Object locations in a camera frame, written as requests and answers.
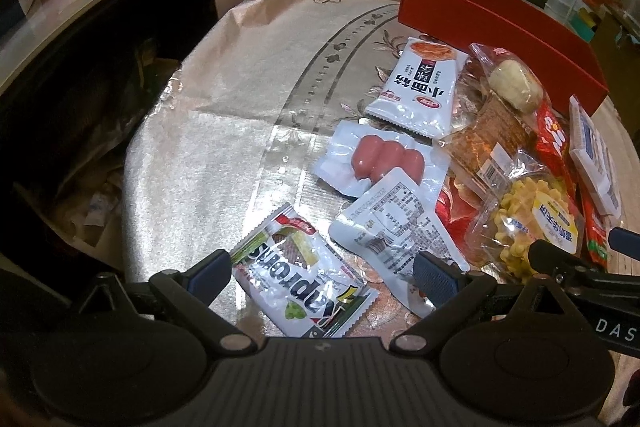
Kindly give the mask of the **white bread bag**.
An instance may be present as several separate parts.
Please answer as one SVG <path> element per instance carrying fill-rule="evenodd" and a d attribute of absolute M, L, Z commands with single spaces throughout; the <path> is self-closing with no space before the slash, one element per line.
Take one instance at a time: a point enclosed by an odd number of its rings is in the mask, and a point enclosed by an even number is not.
<path fill-rule="evenodd" d="M 575 95 L 570 97 L 570 157 L 597 210 L 620 221 L 622 200 L 610 151 Z"/>

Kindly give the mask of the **white snack packet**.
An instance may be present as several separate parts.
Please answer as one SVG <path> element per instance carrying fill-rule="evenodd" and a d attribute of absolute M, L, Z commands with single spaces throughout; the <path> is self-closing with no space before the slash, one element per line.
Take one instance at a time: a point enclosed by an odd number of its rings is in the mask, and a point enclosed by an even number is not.
<path fill-rule="evenodd" d="M 470 269 L 437 217 L 434 202 L 399 167 L 340 213 L 329 227 L 329 236 L 367 261 L 392 295 L 421 319 L 435 309 L 436 300 L 416 286 L 416 254 L 428 251 L 448 265 Z"/>

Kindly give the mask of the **red Trolli candy packet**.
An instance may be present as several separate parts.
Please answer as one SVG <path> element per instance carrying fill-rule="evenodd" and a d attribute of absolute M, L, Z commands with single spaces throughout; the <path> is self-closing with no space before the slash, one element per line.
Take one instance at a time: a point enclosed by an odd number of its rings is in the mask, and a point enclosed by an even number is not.
<path fill-rule="evenodd" d="M 538 159 L 561 180 L 571 199 L 576 196 L 574 174 L 568 156 L 568 135 L 547 102 L 542 102 L 536 112 Z"/>

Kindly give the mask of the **green white wafer packet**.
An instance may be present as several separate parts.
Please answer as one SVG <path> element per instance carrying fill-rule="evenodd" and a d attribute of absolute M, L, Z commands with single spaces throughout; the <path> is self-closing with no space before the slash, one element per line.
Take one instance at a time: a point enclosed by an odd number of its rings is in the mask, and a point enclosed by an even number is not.
<path fill-rule="evenodd" d="M 378 298 L 288 202 L 230 257 L 235 280 L 288 337 L 341 338 Z"/>

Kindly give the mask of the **brown toast bread packet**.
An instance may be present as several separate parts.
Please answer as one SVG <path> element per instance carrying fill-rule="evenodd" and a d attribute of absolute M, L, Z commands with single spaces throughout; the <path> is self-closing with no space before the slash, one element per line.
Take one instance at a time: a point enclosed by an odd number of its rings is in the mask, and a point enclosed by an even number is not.
<path fill-rule="evenodd" d="M 451 168 L 478 195 L 501 197 L 519 150 L 529 150 L 535 131 L 500 96 L 491 93 L 472 124 L 437 141 Z"/>

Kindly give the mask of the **pink sausage vacuum pack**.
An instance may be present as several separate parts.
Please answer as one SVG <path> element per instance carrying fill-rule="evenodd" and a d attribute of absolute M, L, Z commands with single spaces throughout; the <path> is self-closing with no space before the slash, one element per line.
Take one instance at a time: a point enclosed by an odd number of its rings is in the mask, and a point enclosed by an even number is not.
<path fill-rule="evenodd" d="M 449 159 L 408 134 L 342 121 L 312 173 L 341 194 L 357 198 L 395 167 L 404 170 L 425 197 L 435 202 Z"/>

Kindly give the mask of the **steamed cake clear packet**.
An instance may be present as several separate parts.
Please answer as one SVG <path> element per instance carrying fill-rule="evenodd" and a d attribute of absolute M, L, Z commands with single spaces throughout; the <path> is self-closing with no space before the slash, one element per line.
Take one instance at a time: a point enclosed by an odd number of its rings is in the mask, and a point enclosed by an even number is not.
<path fill-rule="evenodd" d="M 549 101 L 538 77 L 514 53 L 476 42 L 470 45 L 470 51 L 483 72 L 480 89 L 484 94 L 498 95 L 523 116 L 536 113 Z"/>

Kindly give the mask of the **white noodle snack bag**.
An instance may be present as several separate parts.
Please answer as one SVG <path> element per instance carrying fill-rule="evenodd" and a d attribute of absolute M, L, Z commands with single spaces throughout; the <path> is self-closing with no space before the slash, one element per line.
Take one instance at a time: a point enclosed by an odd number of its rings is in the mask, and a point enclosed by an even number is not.
<path fill-rule="evenodd" d="M 454 88 L 468 57 L 445 43 L 409 38 L 364 113 L 424 138 L 442 138 L 451 130 Z"/>

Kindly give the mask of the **red green label packet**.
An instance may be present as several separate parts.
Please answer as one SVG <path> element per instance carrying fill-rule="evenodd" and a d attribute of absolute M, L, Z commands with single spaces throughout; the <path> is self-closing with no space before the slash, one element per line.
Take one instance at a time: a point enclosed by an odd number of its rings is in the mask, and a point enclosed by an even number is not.
<path fill-rule="evenodd" d="M 585 246 L 582 248 L 582 257 L 606 272 L 608 271 L 608 240 L 606 239 L 605 226 L 582 182 L 579 183 L 579 194 L 582 214 L 585 219 Z"/>

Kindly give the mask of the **floral silver tablecloth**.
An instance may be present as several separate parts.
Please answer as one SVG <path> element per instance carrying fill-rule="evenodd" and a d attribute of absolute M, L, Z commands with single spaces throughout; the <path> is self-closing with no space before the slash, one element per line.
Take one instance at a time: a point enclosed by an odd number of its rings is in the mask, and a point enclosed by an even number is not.
<path fill-rule="evenodd" d="M 325 232 L 347 199 L 312 173 L 364 121 L 413 30 L 399 0 L 245 0 L 170 78 L 126 156 L 127 277 L 230 249 L 288 202 Z"/>

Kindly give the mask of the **wooden cabinet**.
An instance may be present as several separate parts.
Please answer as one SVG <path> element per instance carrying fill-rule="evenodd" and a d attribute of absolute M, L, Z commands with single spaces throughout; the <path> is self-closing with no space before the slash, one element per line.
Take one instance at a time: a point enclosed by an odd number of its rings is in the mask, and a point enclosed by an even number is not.
<path fill-rule="evenodd" d="M 639 127 L 639 46 L 611 14 L 600 23 L 591 46 L 624 125 Z"/>

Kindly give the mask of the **red cardboard box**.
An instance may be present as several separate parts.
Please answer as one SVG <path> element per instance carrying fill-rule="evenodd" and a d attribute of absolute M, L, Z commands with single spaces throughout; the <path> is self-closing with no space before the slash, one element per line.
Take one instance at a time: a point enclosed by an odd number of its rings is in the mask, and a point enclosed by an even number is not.
<path fill-rule="evenodd" d="M 608 96 L 590 45 L 524 0 L 400 0 L 398 20 L 458 49 L 476 42 L 514 53 L 564 115 L 571 96 L 588 114 Z"/>

